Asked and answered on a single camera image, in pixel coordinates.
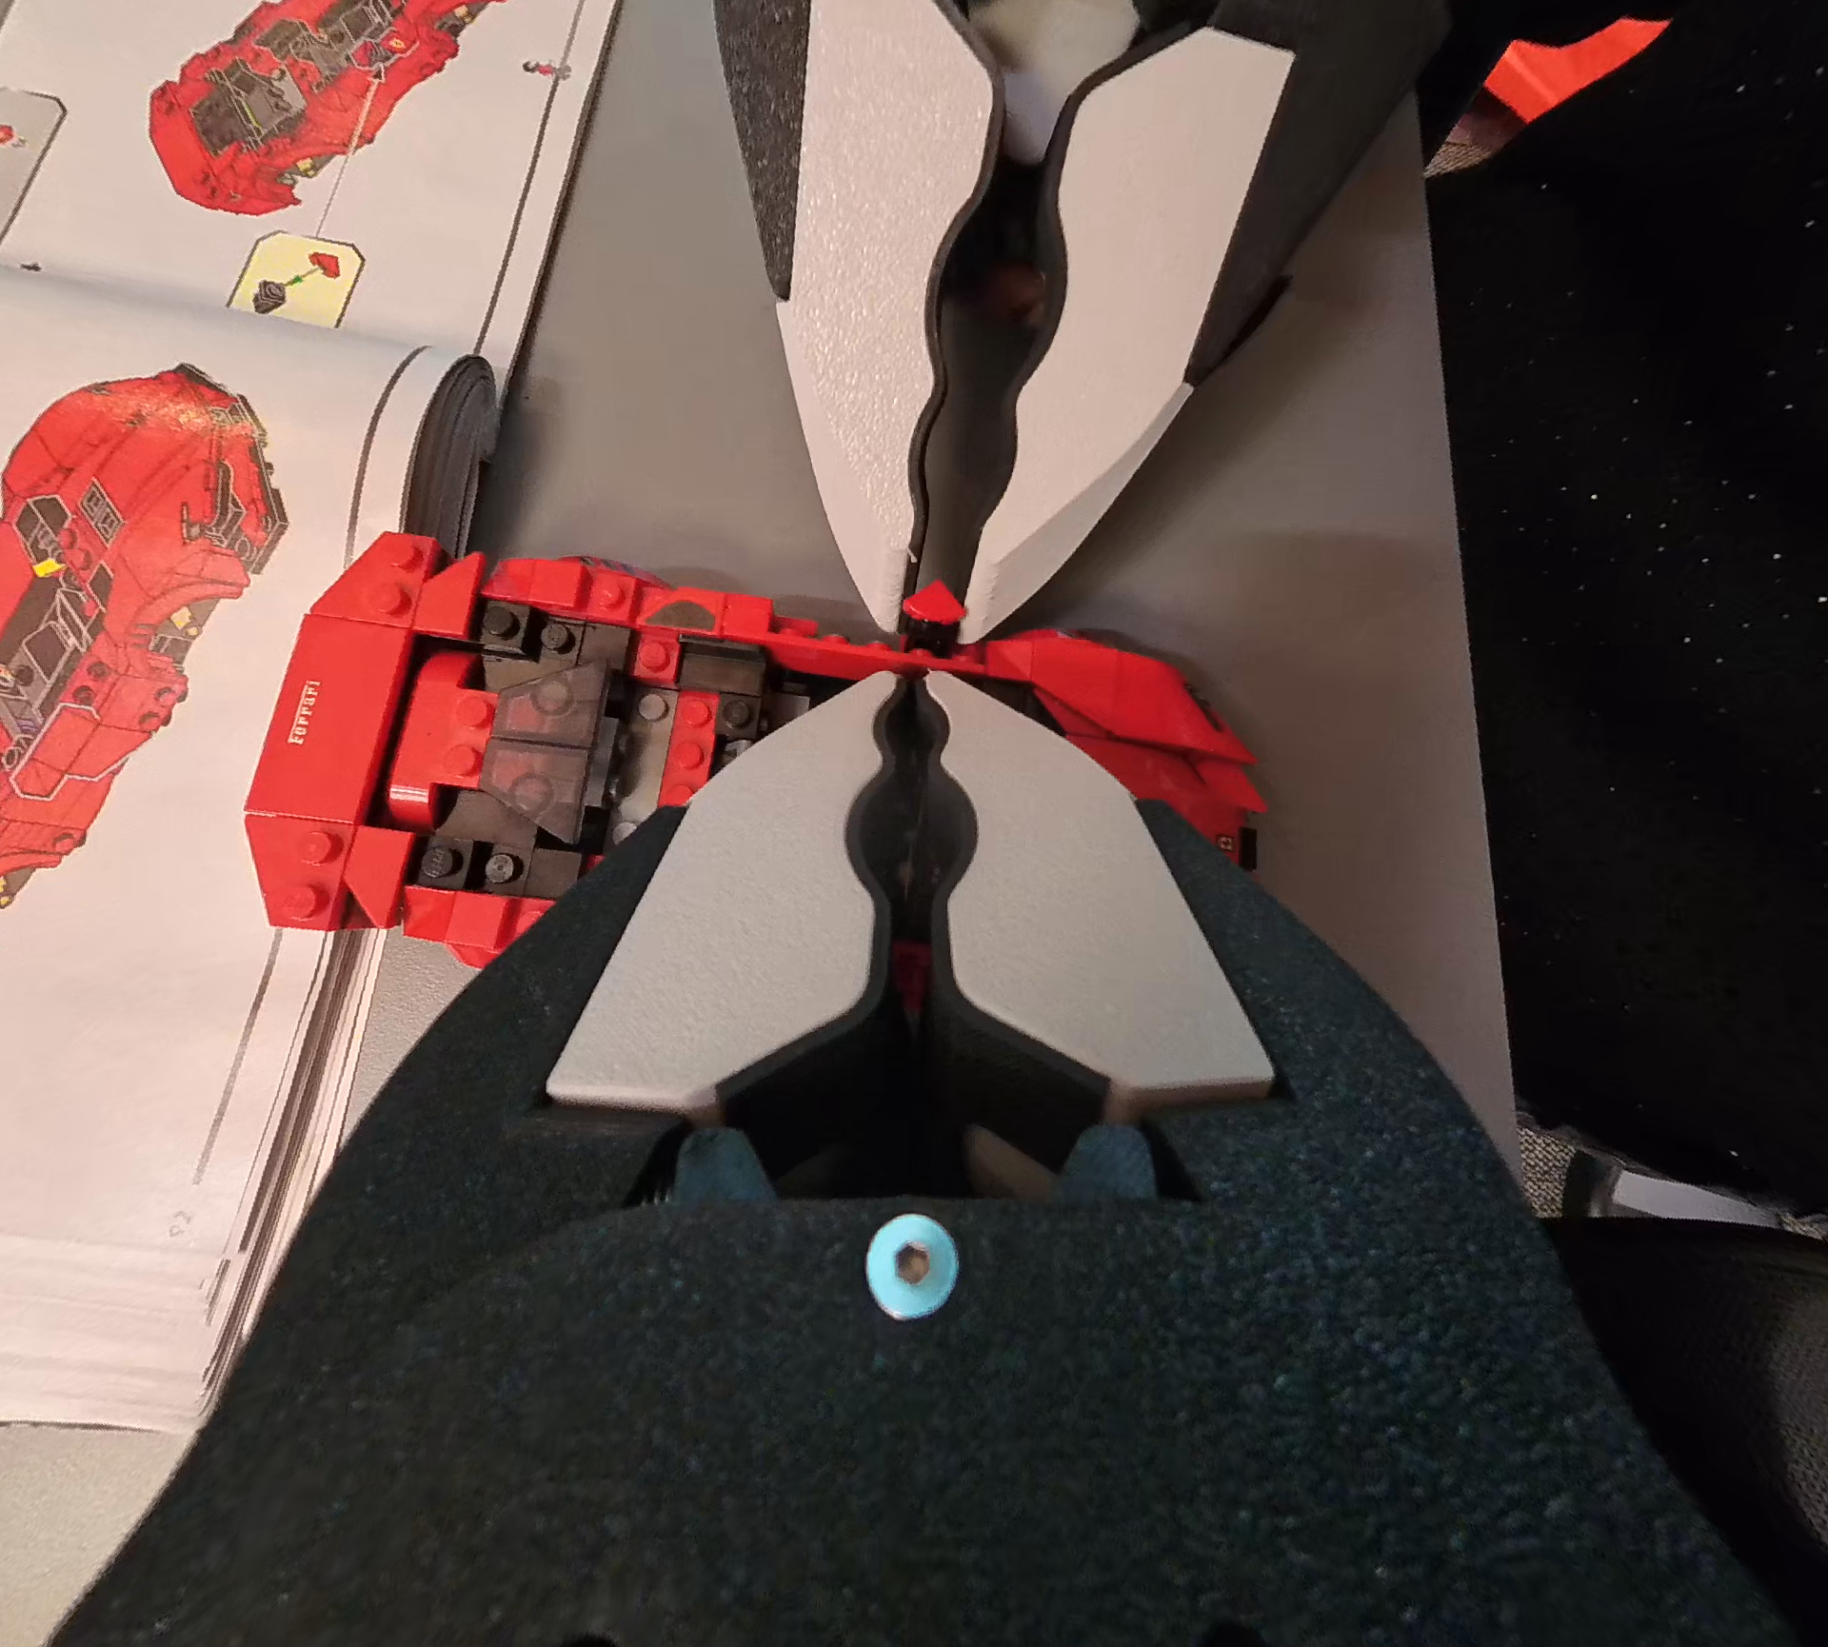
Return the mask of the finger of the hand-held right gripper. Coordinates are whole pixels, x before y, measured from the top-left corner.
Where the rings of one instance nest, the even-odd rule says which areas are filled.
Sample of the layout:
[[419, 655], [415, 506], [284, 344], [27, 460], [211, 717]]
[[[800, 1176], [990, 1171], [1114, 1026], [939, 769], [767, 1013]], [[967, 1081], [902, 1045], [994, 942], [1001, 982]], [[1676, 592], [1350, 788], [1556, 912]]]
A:
[[1053, 314], [973, 557], [986, 637], [1104, 517], [1192, 394], [1186, 367], [1295, 53], [1194, 26], [1087, 81], [1049, 161]]
[[946, 390], [937, 289], [998, 140], [1000, 68], [950, 0], [811, 0], [788, 378], [834, 544], [889, 632]]

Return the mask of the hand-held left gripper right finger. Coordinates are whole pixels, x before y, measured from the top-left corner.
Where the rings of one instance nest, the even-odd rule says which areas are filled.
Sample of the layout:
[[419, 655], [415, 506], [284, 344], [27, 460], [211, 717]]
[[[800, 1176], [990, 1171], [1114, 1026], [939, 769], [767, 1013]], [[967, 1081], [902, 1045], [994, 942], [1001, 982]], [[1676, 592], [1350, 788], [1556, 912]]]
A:
[[1106, 1119], [1259, 1100], [1274, 1064], [1135, 795], [1083, 750], [941, 674], [937, 773], [969, 828], [933, 902], [933, 986], [1072, 1066]]

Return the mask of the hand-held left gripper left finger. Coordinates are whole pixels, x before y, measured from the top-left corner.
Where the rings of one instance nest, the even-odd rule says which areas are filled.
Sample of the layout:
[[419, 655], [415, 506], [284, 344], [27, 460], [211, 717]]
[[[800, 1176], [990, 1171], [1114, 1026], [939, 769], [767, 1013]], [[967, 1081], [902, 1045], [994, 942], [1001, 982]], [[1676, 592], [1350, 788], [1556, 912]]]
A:
[[878, 674], [699, 790], [546, 1079], [564, 1106], [714, 1119], [720, 1089], [862, 1003], [880, 910], [849, 851]]

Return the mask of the red lego car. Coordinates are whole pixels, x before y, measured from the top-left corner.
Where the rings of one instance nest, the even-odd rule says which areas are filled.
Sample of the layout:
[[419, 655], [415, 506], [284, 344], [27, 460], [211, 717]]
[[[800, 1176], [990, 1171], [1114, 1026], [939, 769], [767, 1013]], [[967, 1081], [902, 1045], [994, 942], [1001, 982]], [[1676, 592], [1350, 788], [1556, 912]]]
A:
[[657, 811], [845, 685], [950, 674], [1253, 868], [1255, 755], [1167, 660], [1066, 630], [906, 653], [594, 557], [379, 537], [305, 615], [244, 828], [278, 929], [485, 967]]

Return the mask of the lego instruction booklet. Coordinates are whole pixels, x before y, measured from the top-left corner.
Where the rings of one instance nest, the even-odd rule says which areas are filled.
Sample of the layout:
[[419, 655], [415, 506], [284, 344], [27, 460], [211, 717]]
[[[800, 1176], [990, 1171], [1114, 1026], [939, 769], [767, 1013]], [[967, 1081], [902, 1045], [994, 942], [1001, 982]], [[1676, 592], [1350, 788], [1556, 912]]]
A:
[[463, 550], [623, 0], [4, 21], [4, 1420], [186, 1431], [379, 967], [246, 832], [312, 603]]

